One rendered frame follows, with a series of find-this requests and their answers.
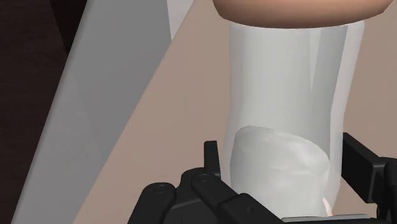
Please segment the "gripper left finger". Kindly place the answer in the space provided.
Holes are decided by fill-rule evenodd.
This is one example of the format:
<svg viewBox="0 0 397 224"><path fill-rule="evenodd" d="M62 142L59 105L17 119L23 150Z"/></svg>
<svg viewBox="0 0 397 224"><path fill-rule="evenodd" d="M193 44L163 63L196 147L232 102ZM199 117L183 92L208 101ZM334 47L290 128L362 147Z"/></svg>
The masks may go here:
<svg viewBox="0 0 397 224"><path fill-rule="evenodd" d="M190 188L217 217L219 224L283 224L252 196L236 193L220 179L216 141L204 143L204 170L190 179ZM164 224L176 199L177 190L170 183L146 186L127 224Z"/></svg>

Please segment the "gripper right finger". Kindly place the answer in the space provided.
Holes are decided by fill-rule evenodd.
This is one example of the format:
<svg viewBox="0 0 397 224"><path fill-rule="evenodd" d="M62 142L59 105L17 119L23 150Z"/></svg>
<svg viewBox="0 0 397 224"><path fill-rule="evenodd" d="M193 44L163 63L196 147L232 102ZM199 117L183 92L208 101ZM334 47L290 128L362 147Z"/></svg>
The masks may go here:
<svg viewBox="0 0 397 224"><path fill-rule="evenodd" d="M350 134L343 133L342 178L377 218L397 224L397 158L380 157Z"/></svg>

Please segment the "clear jar with brown lid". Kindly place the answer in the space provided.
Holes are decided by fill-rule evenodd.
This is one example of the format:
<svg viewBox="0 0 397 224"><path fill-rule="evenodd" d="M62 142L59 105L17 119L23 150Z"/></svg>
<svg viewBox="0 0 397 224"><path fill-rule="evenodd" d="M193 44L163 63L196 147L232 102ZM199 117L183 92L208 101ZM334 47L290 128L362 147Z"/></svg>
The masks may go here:
<svg viewBox="0 0 397 224"><path fill-rule="evenodd" d="M230 23L221 177L280 218L330 217L365 30L393 0L213 0Z"/></svg>

